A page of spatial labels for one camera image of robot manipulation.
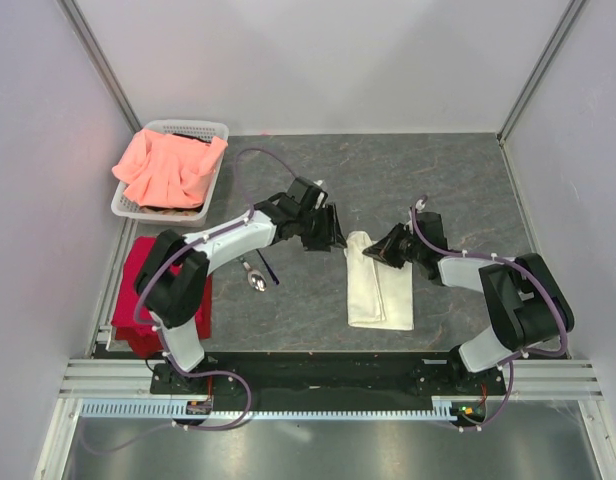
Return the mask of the white cloth napkin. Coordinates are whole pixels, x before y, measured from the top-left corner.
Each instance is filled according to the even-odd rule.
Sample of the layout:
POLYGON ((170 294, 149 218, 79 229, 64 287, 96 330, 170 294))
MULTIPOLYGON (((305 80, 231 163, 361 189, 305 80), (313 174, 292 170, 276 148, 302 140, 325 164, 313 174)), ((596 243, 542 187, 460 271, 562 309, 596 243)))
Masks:
POLYGON ((347 321, 350 327, 392 331, 414 329, 412 266, 392 268, 363 254, 372 241, 353 231, 344 250, 347 321))

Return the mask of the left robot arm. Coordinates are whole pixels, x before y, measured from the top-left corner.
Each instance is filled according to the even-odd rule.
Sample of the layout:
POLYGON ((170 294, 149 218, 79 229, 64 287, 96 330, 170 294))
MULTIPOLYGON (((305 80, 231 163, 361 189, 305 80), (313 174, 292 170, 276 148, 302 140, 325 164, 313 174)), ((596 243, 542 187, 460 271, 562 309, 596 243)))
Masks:
POLYGON ((219 226, 186 235, 165 230, 156 237, 134 280, 139 296, 135 316, 141 323, 141 309, 148 309, 175 367, 173 382, 184 392, 199 392, 208 378, 195 322, 207 278, 251 251, 294 237, 306 251, 346 247, 336 205, 320 185, 304 177, 219 226))

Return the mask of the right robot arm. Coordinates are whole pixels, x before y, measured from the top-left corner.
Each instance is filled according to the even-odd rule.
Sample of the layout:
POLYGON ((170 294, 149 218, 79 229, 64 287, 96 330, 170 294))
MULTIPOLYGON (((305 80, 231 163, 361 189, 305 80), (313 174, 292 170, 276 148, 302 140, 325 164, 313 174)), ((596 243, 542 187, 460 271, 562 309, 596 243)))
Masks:
POLYGON ((446 381, 455 392, 471 392, 482 371, 527 355, 558 358, 568 349, 574 314, 544 259, 537 253, 517 257, 451 250, 442 217, 410 211, 363 255, 388 267, 417 264, 431 282, 484 296, 490 325, 451 350, 446 381))

